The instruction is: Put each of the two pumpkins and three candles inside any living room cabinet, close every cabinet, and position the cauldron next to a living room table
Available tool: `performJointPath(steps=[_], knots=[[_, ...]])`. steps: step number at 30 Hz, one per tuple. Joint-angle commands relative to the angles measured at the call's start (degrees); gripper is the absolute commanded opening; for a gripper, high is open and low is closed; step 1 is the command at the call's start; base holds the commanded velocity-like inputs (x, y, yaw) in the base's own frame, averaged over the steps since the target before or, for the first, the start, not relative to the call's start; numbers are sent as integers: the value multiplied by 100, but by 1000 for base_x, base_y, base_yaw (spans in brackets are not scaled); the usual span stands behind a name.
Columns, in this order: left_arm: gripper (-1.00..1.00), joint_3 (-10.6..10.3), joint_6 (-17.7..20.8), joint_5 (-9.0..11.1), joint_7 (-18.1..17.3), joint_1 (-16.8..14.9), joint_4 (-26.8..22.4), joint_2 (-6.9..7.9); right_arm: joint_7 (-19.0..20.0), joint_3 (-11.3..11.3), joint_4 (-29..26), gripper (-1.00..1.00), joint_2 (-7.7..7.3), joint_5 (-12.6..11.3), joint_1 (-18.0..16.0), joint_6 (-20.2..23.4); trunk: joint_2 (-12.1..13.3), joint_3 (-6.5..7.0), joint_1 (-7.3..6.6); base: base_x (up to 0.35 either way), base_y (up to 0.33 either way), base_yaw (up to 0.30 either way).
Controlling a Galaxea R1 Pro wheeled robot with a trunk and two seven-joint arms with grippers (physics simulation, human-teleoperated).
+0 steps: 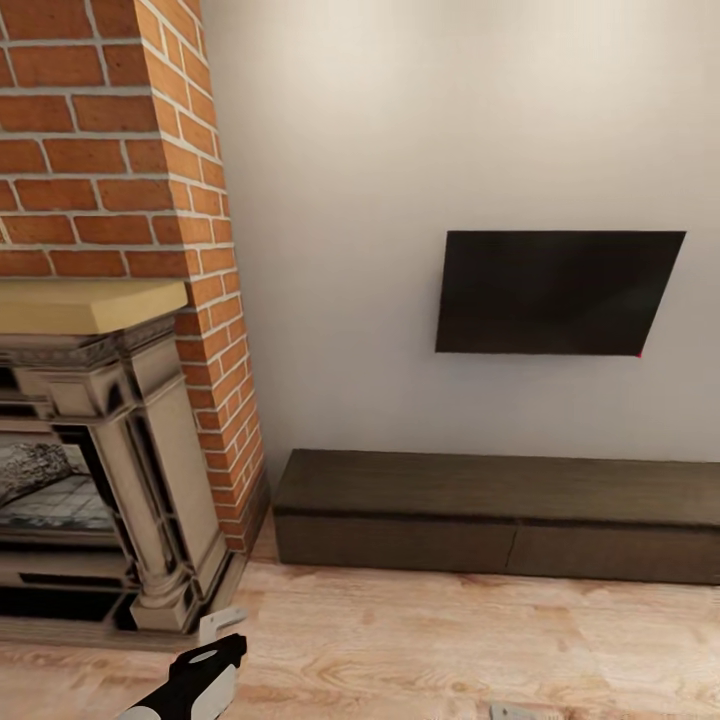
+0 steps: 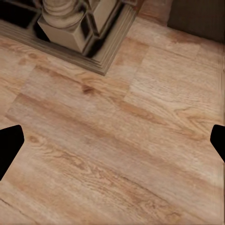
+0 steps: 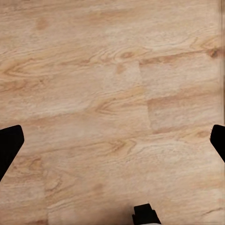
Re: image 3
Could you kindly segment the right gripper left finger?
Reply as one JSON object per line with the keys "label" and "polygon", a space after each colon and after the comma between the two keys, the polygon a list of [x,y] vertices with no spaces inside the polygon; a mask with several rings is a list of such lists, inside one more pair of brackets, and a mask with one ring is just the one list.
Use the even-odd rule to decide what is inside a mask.
{"label": "right gripper left finger", "polygon": [[0,130],[0,181],[24,144],[21,125]]}

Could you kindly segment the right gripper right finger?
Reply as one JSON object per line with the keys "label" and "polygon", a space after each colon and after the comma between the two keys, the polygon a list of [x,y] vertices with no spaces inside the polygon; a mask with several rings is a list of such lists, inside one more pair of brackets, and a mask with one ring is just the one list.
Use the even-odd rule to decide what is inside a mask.
{"label": "right gripper right finger", "polygon": [[210,142],[217,150],[218,154],[225,162],[225,127],[221,125],[214,125],[211,136]]}

